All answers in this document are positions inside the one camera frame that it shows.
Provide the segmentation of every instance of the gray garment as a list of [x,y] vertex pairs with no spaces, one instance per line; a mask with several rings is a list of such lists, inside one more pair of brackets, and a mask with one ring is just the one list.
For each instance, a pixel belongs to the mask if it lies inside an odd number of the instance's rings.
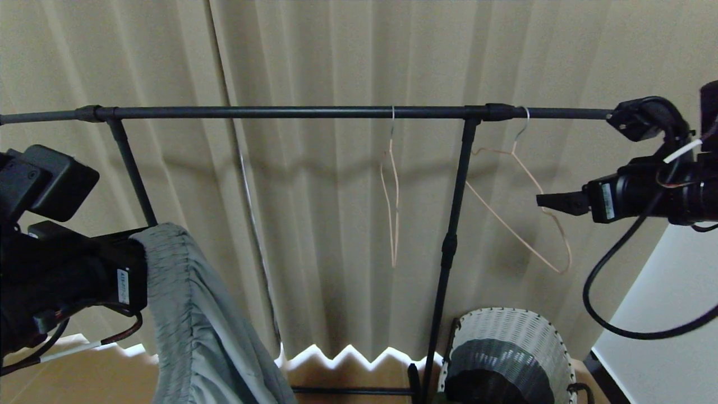
[[157,330],[153,404],[295,403],[252,325],[187,231],[160,224],[132,238],[146,251],[147,298]]

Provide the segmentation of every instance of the wooden floor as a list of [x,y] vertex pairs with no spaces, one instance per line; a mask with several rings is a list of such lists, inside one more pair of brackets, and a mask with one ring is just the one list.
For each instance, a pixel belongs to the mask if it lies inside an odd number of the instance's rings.
[[[50,353],[86,343],[82,336],[67,336]],[[6,358],[13,363],[17,358]],[[385,356],[371,370],[353,355],[329,369],[315,354],[294,369],[284,369],[290,384],[308,387],[409,387],[406,363]],[[598,385],[581,362],[574,361],[579,381],[588,383],[596,404],[608,404]],[[439,374],[438,365],[433,375]],[[127,352],[117,346],[86,351],[46,364],[23,369],[0,380],[0,402],[4,404],[150,403],[157,384],[157,357],[143,349]],[[300,403],[410,403],[408,397],[363,395],[297,395]],[[579,403],[585,403],[582,396]]]

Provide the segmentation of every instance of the curtain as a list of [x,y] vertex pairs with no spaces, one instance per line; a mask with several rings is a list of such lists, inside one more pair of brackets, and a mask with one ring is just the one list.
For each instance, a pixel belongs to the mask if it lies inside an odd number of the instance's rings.
[[[487,102],[610,109],[658,94],[698,127],[698,89],[716,78],[716,20],[718,9],[707,0],[3,1],[1,112]],[[289,357],[311,344],[329,357],[347,344],[369,360],[387,346],[414,359],[426,354],[460,121],[394,123],[401,191],[395,268],[379,177],[390,120],[125,125],[158,219],[190,231],[270,352],[282,341]],[[475,147],[510,147],[522,125],[481,124]],[[106,125],[0,131],[2,150],[42,143],[101,173],[68,224],[74,230],[99,235],[144,224]],[[631,143],[601,121],[536,119],[517,154],[547,193],[567,192],[659,144]],[[469,182],[524,239],[565,265],[560,236],[510,157],[474,158]],[[563,275],[466,193],[440,347],[454,317],[511,306],[552,321],[573,356],[588,352],[600,328],[584,312],[582,285],[630,221],[600,225],[588,215],[559,215],[574,252]],[[28,214],[22,224],[38,220]],[[665,226],[647,221],[598,278],[592,297],[604,317]],[[69,332],[101,338],[131,322],[117,317],[86,310]],[[148,323],[127,344],[141,341],[154,353]]]

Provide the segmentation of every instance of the horizontal bar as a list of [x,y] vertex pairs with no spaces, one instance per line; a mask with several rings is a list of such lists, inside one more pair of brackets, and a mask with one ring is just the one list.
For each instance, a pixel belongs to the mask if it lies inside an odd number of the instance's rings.
[[292,390],[299,394],[354,394],[354,395],[413,395],[412,389],[392,387],[356,387],[356,388],[329,388],[329,387],[297,387]]
[[[530,108],[537,119],[606,119],[609,109]],[[479,119],[502,121],[523,118],[523,107],[506,104],[484,106],[86,106],[74,111],[0,115],[0,124],[22,122],[107,121],[109,119]]]

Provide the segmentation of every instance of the laundry basket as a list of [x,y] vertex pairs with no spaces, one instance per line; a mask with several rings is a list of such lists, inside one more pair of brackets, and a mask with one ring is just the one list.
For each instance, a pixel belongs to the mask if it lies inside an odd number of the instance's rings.
[[559,332],[537,313],[471,311],[454,330],[439,392],[459,402],[575,404],[570,359]]

